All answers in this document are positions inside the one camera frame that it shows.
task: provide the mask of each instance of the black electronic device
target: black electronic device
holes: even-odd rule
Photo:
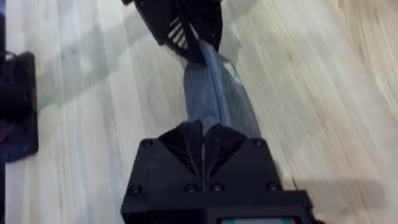
[[[182,123],[139,146],[121,213],[126,224],[315,224],[302,190],[283,190],[263,139]]]
[[[0,68],[0,162],[14,162],[39,150],[35,57],[2,55]]]

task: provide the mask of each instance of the black screw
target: black screw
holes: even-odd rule
[[[271,182],[271,183],[267,184],[267,189],[269,191],[278,191],[278,190],[280,190],[280,186],[277,183]]]
[[[141,143],[144,148],[150,148],[153,144],[154,142],[152,140],[143,140]]]
[[[138,196],[139,194],[141,194],[141,192],[142,192],[142,187],[141,186],[133,185],[129,189],[129,194],[132,195],[132,196]]]
[[[257,147],[262,147],[266,144],[266,141],[264,139],[255,139],[253,140],[253,144]]]
[[[222,184],[213,184],[211,186],[212,192],[223,192],[224,190],[225,190],[225,187]]]
[[[185,192],[187,193],[195,193],[198,191],[198,187],[196,185],[190,184],[185,186]]]

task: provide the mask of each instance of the black housing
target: black housing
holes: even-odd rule
[[[14,162],[39,150],[35,57],[7,53],[0,69],[0,162]]]
[[[135,3],[159,45],[192,62],[204,63],[197,38],[220,47],[223,31],[221,0],[122,0]]]
[[[208,223],[295,218],[316,223],[306,191],[284,191],[263,139],[224,126],[202,135],[183,123],[139,146],[121,213],[125,223]]]

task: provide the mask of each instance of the black mounting plate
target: black mounting plate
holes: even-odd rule
[[[7,54],[0,70],[0,162],[14,162],[39,150],[35,57]]]

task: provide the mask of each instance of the light wood plank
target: light wood plank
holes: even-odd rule
[[[7,165],[6,221],[122,223],[139,141],[186,119],[186,62],[157,46],[134,6],[21,2],[7,3],[7,46],[38,58],[40,151]],[[354,35],[344,24],[358,25],[370,3],[341,2],[225,1],[220,52],[236,64],[288,189],[307,189],[330,223],[393,223],[397,8],[377,4],[383,22]],[[359,54],[358,43],[370,50]]]

